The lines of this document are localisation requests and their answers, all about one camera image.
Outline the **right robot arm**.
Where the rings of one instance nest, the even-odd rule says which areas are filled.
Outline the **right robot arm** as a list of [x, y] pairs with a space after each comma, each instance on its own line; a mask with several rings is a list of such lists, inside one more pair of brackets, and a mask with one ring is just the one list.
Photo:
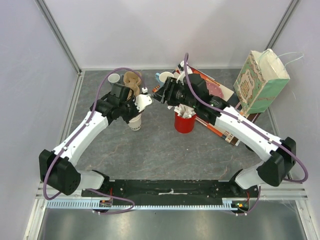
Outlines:
[[189, 74], [183, 80], [168, 77], [153, 97], [169, 106], [193, 108], [202, 120], [228, 131], [259, 156], [261, 163], [241, 169], [232, 177], [229, 191], [235, 197], [261, 183], [279, 186], [296, 163], [296, 142], [292, 138], [281, 139], [247, 120], [227, 101], [211, 95], [199, 74]]

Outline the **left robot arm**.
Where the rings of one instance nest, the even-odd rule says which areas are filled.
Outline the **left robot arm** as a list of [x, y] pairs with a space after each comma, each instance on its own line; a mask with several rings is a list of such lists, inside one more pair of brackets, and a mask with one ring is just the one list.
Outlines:
[[150, 103], [149, 96], [135, 96], [129, 87], [118, 83], [102, 98], [96, 98], [84, 120], [60, 145], [40, 153], [44, 197], [53, 199], [47, 194], [47, 186], [66, 196], [79, 189], [92, 189], [99, 197], [106, 196], [110, 185], [104, 181], [105, 176], [93, 170], [77, 171], [76, 165], [86, 148], [114, 120], [121, 117], [128, 123]]

